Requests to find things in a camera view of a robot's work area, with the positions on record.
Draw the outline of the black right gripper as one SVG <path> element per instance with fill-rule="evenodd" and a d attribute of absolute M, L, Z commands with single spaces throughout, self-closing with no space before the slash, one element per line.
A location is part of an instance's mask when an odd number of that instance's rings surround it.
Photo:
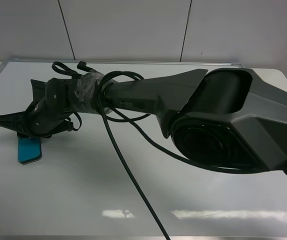
<path fill-rule="evenodd" d="M 33 101 L 23 112 L 0 115 L 0 127 L 21 130 L 23 135 L 47 138 L 74 131 L 70 116 L 74 113 L 69 102 L 69 89 L 75 79 L 52 78 L 48 82 L 30 80 Z"/>

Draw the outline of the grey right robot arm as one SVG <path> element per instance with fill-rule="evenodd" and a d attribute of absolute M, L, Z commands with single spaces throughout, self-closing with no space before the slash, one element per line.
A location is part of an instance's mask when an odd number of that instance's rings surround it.
<path fill-rule="evenodd" d="M 154 115 L 178 160 L 221 173 L 287 174 L 287 92 L 248 68 L 196 69 L 145 79 L 130 71 L 63 71 L 65 79 L 32 80 L 25 111 L 0 115 L 0 127 L 33 138 L 72 131 L 71 115 L 109 112 L 137 125 L 122 110 Z"/>

